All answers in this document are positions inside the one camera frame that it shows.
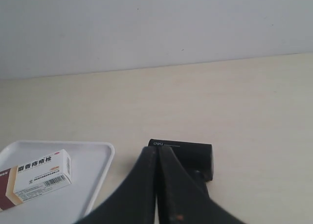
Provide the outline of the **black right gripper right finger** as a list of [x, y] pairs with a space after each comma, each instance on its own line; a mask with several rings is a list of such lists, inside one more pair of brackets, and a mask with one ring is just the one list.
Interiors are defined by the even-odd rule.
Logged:
[[170, 147], [159, 148], [160, 179], [157, 189], [160, 224], [242, 224], [217, 205], [204, 190], [203, 179], [190, 176]]

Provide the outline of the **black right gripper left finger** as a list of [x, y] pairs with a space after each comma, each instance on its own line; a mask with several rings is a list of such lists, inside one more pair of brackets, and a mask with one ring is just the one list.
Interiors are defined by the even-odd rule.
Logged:
[[153, 224], [157, 149], [144, 147], [120, 186], [79, 224]]

